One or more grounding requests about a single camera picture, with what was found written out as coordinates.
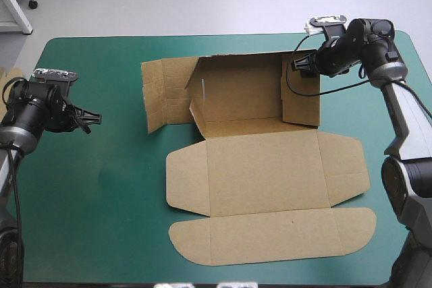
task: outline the cardboard side panel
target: cardboard side panel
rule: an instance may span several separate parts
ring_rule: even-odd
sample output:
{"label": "cardboard side panel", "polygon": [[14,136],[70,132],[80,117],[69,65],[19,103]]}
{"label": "cardboard side panel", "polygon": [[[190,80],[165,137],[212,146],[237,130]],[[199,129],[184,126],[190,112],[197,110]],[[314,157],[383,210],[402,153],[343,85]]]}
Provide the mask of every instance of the cardboard side panel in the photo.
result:
{"label": "cardboard side panel", "polygon": [[369,190],[362,144],[355,138],[317,132],[331,205]]}
{"label": "cardboard side panel", "polygon": [[[0,67],[0,89],[3,89],[6,82],[15,77],[22,77],[22,71],[18,68],[13,68],[6,74],[6,69]],[[9,97],[10,87],[5,92],[5,98]],[[0,100],[0,118],[3,119],[3,116],[6,114],[6,106],[3,104],[3,101]]]}
{"label": "cardboard side panel", "polygon": [[188,260],[221,266],[345,255],[365,246],[375,226],[368,208],[322,208],[186,221],[169,236]]}
{"label": "cardboard side panel", "polygon": [[195,98],[190,101],[190,112],[195,120],[195,124],[198,127],[202,136],[207,137],[207,123],[205,122],[203,112],[201,111]]}
{"label": "cardboard side panel", "polygon": [[148,132],[165,124],[193,123],[185,89],[197,57],[144,62],[141,66]]}
{"label": "cardboard side panel", "polygon": [[162,60],[144,62],[142,71],[142,93],[147,112],[147,131],[155,131],[167,123],[165,85],[163,83]]}
{"label": "cardboard side panel", "polygon": [[280,64],[279,53],[202,57],[188,88],[207,122],[280,117]]}
{"label": "cardboard side panel", "polygon": [[172,207],[210,215],[205,141],[168,154],[167,202]]}
{"label": "cardboard side panel", "polygon": [[319,96],[305,97],[294,94],[286,85],[286,68],[288,66],[288,77],[292,88],[300,93],[313,94],[319,92],[319,76],[316,78],[302,78],[300,72],[292,72],[291,55],[284,55],[282,62],[281,96],[283,102],[282,119],[288,123],[305,125],[319,125],[320,100]]}
{"label": "cardboard side panel", "polygon": [[330,207],[317,131],[206,142],[211,216]]}
{"label": "cardboard side panel", "polygon": [[207,123],[204,137],[218,138],[221,136],[290,132],[307,129],[312,129],[312,127],[284,123],[281,117],[249,119],[246,121],[212,121]]}

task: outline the flat cardboard sheet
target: flat cardboard sheet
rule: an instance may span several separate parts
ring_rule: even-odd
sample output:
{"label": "flat cardboard sheet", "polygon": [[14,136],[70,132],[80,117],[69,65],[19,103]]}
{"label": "flat cardboard sheet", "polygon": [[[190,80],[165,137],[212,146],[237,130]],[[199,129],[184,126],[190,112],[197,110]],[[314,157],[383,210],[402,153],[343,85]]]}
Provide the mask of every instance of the flat cardboard sheet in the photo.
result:
{"label": "flat cardboard sheet", "polygon": [[[259,53],[144,62],[148,132],[193,121],[205,138],[318,126],[319,97],[293,94],[282,78],[290,59],[290,53]],[[319,78],[293,78],[292,85],[318,92]]]}
{"label": "flat cardboard sheet", "polygon": [[343,256],[372,238],[376,216],[368,208],[322,208],[174,223],[169,237],[176,250],[197,264]]}
{"label": "flat cardboard sheet", "polygon": [[209,138],[167,156],[167,202],[207,216],[329,208],[370,187],[358,140],[315,129]]}
{"label": "flat cardboard sheet", "polygon": [[[12,68],[9,72],[6,72],[5,68],[0,67],[0,90],[3,90],[6,82],[15,77],[22,77],[22,71],[18,68]],[[9,97],[10,87],[5,92],[5,99]],[[0,100],[0,121],[3,119],[6,114],[6,106],[3,104],[3,101]]]}

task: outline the cardboard flap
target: cardboard flap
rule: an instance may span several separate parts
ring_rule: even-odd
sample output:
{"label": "cardboard flap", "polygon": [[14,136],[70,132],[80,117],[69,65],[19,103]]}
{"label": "cardboard flap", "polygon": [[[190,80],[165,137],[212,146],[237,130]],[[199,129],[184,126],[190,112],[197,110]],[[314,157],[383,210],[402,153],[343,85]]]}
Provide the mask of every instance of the cardboard flap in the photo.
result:
{"label": "cardboard flap", "polygon": [[368,208],[322,208],[174,223],[176,250],[197,264],[221,266],[343,256],[372,238],[376,216]]}
{"label": "cardboard flap", "polygon": [[141,65],[149,133],[165,124],[193,123],[185,87],[197,62],[198,57],[180,57]]}
{"label": "cardboard flap", "polygon": [[167,157],[168,204],[207,216],[329,208],[369,186],[360,142],[316,130],[210,138]]}
{"label": "cardboard flap", "polygon": [[361,142],[337,134],[317,135],[330,204],[368,191],[371,183]]}
{"label": "cardboard flap", "polygon": [[[11,80],[12,78],[16,77],[22,77],[22,71],[18,68],[12,68],[8,73],[6,73],[6,69],[0,67],[0,90],[3,90],[3,87],[5,86],[6,82]],[[5,99],[9,98],[9,91],[10,87],[5,92]],[[3,101],[0,100],[0,120],[3,119],[4,115],[6,114],[6,106],[3,104]]]}
{"label": "cardboard flap", "polygon": [[168,154],[167,202],[172,207],[210,214],[205,141]]}

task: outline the black cable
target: black cable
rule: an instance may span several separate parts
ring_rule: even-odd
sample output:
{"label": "black cable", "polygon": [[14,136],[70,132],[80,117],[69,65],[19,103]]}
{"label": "black cable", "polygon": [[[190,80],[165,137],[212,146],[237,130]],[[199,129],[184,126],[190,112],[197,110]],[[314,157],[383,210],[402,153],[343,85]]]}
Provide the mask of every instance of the black cable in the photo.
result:
{"label": "black cable", "polygon": [[400,80],[394,80],[394,81],[391,81],[389,83],[397,84],[398,86],[401,86],[403,89],[409,91],[409,93],[411,93],[411,95],[413,95],[413,97],[415,98],[417,103],[425,111],[425,113],[429,116],[429,118],[432,119],[432,113],[430,112],[430,110],[428,110],[428,108],[426,108],[425,104],[423,104],[423,101],[421,101],[418,94],[416,94],[416,92],[410,86],[401,82]]}
{"label": "black cable", "polygon": [[1,99],[3,99],[3,104],[5,104],[6,107],[7,107],[7,103],[5,100],[5,92],[6,92],[7,88],[9,88],[15,82],[21,81],[21,80],[27,81],[27,79],[23,78],[23,77],[14,77],[11,80],[9,80],[8,82],[6,82],[5,86],[3,87],[3,92],[1,93]]}
{"label": "black cable", "polygon": [[[297,52],[297,50],[298,50],[298,48],[300,47],[300,45],[306,40],[306,39],[308,39],[309,38],[309,35],[306,35],[304,38],[302,38],[302,40],[297,44],[297,46],[296,46],[296,48],[294,49],[294,51],[292,52],[292,60],[291,60],[291,62],[294,62],[294,60],[295,60],[295,58],[296,58],[296,52]],[[357,84],[350,84],[350,85],[348,85],[348,86],[344,86],[344,87],[341,87],[341,88],[336,88],[336,89],[333,89],[333,90],[328,90],[328,91],[325,91],[325,92],[318,92],[318,93],[316,93],[316,94],[303,94],[303,93],[301,93],[301,92],[297,92],[297,91],[295,91],[292,87],[291,87],[291,85],[290,85],[290,81],[289,81],[289,77],[288,77],[288,71],[290,70],[289,69],[289,67],[290,67],[290,62],[287,62],[287,65],[286,65],[286,85],[287,85],[287,87],[294,93],[294,94],[297,94],[298,96],[304,96],[304,97],[316,97],[316,96],[323,96],[323,95],[325,95],[325,94],[332,94],[332,93],[334,93],[334,92],[338,92],[338,91],[343,91],[343,90],[346,90],[346,89],[350,89],[350,88],[353,88],[353,87],[357,87],[357,86],[361,86],[362,84],[367,84],[368,82],[370,82],[370,80],[365,80],[365,81],[362,81],[362,82],[359,82],[359,83],[357,83]]]}
{"label": "black cable", "polygon": [[24,152],[18,146],[15,146],[13,142],[9,142],[7,144],[0,144],[0,150],[6,150],[7,159],[9,163],[10,177],[11,183],[13,186],[13,195],[15,198],[15,213],[16,213],[16,223],[17,223],[17,259],[16,259],[16,280],[17,286],[20,286],[21,283],[21,259],[22,259],[22,223],[21,223],[21,206],[20,206],[20,193],[18,191],[18,183],[16,180],[16,169],[14,166],[14,158],[12,156],[12,150],[15,150],[21,158],[24,156]]}

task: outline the green table surface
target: green table surface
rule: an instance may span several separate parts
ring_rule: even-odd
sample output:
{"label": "green table surface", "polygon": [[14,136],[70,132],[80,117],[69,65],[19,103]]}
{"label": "green table surface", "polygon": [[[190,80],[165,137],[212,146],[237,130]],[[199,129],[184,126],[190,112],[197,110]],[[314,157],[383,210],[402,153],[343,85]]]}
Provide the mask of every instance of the green table surface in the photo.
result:
{"label": "green table surface", "polygon": [[[18,179],[26,244],[26,281],[375,284],[387,280],[406,230],[394,216],[380,178],[383,151],[394,137],[384,101],[369,85],[324,96],[320,130],[359,138],[371,189],[339,206],[377,214],[370,243],[349,256],[235,266],[201,266],[172,246],[169,226],[201,216],[165,201],[165,157],[202,140],[195,125],[147,134],[140,63],[164,57],[292,50],[303,34],[56,38],[37,67],[76,71],[70,98],[103,114],[92,133],[45,132]],[[304,48],[318,47],[309,39]],[[396,44],[409,84],[432,105],[431,84],[409,36]],[[357,70],[321,77],[322,90],[358,81]]]}

